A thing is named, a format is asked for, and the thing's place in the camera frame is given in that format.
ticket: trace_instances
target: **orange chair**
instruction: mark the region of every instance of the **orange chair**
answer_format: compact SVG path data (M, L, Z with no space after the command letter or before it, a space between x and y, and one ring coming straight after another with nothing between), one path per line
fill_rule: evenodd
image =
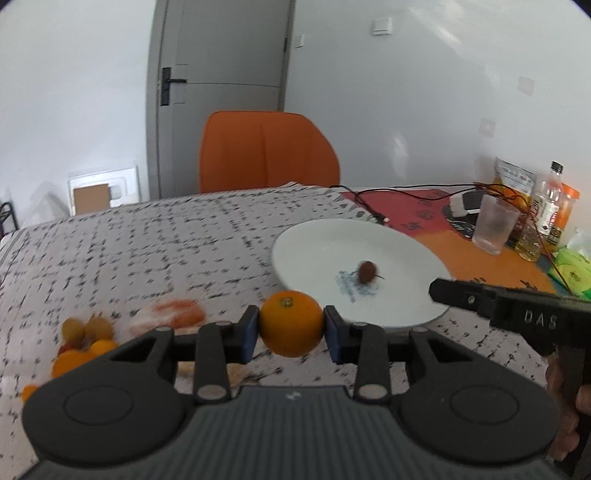
M202 193L278 187L289 181L329 187L339 160L305 116L284 112L216 112L199 155Z

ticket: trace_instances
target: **orange placemat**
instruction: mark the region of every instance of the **orange placemat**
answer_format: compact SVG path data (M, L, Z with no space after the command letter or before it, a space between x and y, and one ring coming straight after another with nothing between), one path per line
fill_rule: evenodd
M414 239L435 253L457 280L555 292L548 275L510 248L489 255L453 231L419 234Z
M414 190L412 194L436 199L445 192L430 189ZM449 199L421 200L399 192L369 192L363 198L376 211L389 217L388 226L406 233L433 251L458 280L556 292L551 278L544 271L510 248L503 248L501 254L495 256L474 246L459 231L463 222L448 218Z

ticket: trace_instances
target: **white wall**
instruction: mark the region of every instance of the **white wall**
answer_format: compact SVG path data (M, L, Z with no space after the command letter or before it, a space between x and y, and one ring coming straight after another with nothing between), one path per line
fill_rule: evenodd
M536 172L557 160L584 195L571 226L591 229L591 20L575 4L297 0L295 14L305 41L285 109L325 133L345 184L492 180L491 157ZM387 16L393 35L371 36Z
M21 222L67 179L138 166L154 0L12 0L0 11L0 200Z

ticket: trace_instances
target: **door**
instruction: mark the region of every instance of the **door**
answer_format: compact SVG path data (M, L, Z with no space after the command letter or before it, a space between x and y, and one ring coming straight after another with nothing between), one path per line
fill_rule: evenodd
M280 108L289 17L290 0L168 0L156 108L161 197L198 192L209 115Z

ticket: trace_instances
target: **white plate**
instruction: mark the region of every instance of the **white plate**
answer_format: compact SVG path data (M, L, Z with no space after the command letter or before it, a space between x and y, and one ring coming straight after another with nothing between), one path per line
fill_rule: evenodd
M370 285L357 282L357 267L378 267ZM283 232L271 254L273 268L289 290L334 305L350 322L408 329L441 317L449 307L429 297L429 285L450 274L428 248L403 233L361 220L300 223Z

